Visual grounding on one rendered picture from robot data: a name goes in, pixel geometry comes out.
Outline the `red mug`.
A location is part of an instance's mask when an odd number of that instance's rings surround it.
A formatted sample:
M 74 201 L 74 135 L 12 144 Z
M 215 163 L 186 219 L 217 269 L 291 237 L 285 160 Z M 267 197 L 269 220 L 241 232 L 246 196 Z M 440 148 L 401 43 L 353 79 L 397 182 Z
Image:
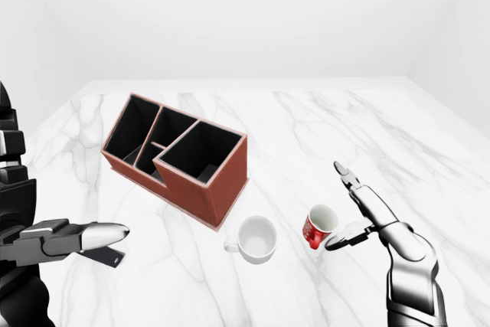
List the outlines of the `red mug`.
M 316 204 L 310 208 L 302 234 L 309 246 L 317 250 L 324 241 L 338 227 L 338 215 L 327 205 Z

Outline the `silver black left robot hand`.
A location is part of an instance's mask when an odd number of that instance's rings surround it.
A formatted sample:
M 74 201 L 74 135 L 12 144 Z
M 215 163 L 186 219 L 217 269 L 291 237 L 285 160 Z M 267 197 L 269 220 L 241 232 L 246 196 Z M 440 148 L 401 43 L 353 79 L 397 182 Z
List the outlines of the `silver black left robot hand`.
M 0 234 L 0 260 L 13 261 L 23 267 L 63 260 L 78 253 L 116 268 L 124 253 L 109 245 L 123 240 L 128 234 L 129 228 L 122 224 L 72 224 L 66 218 L 42 221 Z

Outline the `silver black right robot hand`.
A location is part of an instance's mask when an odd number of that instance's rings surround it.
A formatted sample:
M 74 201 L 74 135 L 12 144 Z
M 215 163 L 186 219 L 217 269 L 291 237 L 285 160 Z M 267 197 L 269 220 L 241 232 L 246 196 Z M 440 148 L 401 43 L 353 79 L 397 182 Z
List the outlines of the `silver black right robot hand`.
M 436 252 L 429 242 L 416 234 L 409 224 L 399 221 L 389 205 L 371 187 L 361 184 L 350 169 L 339 162 L 334 162 L 334 167 L 363 215 L 363 220 L 345 225 L 343 230 L 327 239 L 325 249 L 333 251 L 347 245 L 354 246 L 376 232 L 381 243 L 393 251 L 391 256 L 400 258 L 393 260 L 394 263 L 406 262 L 404 269 L 413 273 L 419 267 L 420 274 L 425 273 L 433 280 L 439 265 Z

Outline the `white mug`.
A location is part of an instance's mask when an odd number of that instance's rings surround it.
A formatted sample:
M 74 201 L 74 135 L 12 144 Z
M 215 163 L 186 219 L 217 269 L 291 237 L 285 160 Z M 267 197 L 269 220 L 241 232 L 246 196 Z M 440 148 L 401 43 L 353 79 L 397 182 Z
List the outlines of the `white mug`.
M 276 250 L 277 232 L 274 224 L 261 215 L 248 217 L 240 225 L 236 238 L 226 239 L 224 250 L 240 253 L 248 263 L 262 264 L 268 261 Z

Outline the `red-brown desk caddy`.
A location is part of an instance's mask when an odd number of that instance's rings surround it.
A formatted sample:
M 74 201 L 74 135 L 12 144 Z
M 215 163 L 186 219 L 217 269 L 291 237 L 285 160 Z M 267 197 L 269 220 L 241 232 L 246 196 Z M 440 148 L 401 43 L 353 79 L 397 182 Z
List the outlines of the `red-brown desk caddy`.
M 101 152 L 114 171 L 215 231 L 248 181 L 246 134 L 135 93 Z

